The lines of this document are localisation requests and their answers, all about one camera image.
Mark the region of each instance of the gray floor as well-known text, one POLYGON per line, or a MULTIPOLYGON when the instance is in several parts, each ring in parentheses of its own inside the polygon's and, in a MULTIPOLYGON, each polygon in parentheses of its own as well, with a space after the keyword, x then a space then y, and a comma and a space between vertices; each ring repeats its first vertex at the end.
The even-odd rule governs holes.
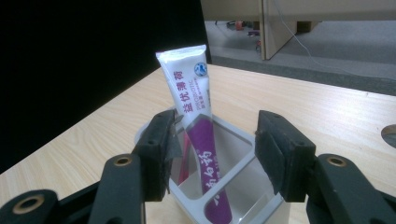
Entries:
POLYGON ((272 59, 256 51, 252 28, 206 21, 212 63, 248 71, 396 95, 396 21, 323 21, 297 34, 272 59))

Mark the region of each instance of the table hole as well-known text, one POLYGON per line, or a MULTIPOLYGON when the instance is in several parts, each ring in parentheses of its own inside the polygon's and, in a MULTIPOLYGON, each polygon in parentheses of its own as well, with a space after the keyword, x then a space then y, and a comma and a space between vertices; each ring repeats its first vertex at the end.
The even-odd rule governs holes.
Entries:
POLYGON ((391 147, 396 148, 396 124, 389 125, 381 131, 382 139, 391 147))

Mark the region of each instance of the transparent cup holder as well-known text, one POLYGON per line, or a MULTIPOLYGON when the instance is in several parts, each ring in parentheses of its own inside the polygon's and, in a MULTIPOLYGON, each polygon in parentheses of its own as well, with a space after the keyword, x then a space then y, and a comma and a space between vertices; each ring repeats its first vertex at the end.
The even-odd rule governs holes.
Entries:
MULTIPOLYGON (((193 222, 209 223, 205 205, 225 189, 233 214, 232 223, 288 223, 290 205, 279 194, 274 195, 271 181, 254 155, 254 136, 216 116, 213 122, 222 179, 203 195, 197 159, 191 148, 185 166, 188 177, 183 178, 184 181, 180 181, 182 159, 175 158, 172 164, 169 187, 179 205, 193 222)), ((183 147, 184 134, 180 128, 178 137, 183 147)))

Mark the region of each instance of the purple label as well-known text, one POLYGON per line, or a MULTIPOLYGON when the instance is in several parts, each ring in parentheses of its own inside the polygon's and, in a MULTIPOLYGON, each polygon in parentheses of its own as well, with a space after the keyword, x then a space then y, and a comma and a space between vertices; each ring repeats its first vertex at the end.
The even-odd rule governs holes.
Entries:
MULTIPOLYGON (((198 156, 202 192, 205 194, 221 179, 215 150, 213 123, 200 117, 187 131, 198 156)), ((205 208, 206 218, 212 223, 230 223, 233 219, 225 190, 222 190, 205 208)))

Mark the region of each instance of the brass insert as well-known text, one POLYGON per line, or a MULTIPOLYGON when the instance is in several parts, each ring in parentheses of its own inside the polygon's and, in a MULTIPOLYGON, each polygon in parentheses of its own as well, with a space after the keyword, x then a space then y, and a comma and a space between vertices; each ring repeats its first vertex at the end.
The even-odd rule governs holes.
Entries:
POLYGON ((338 157, 329 157, 327 158, 327 162, 334 166, 339 166, 339 167, 347 166, 347 163, 343 159, 338 157))
POLYGON ((124 165, 128 165, 129 163, 131 163, 132 162, 132 159, 131 158, 128 158, 128 157, 121 157, 121 158, 119 158, 118 160, 116 160, 115 162, 114 162, 114 164, 116 165, 116 166, 124 166, 124 165))
POLYGON ((44 202, 44 196, 42 194, 29 196, 19 201, 17 204, 15 204, 14 208, 12 209, 12 212, 17 215, 26 214, 28 212, 37 209, 37 207, 43 204, 43 202, 44 202))

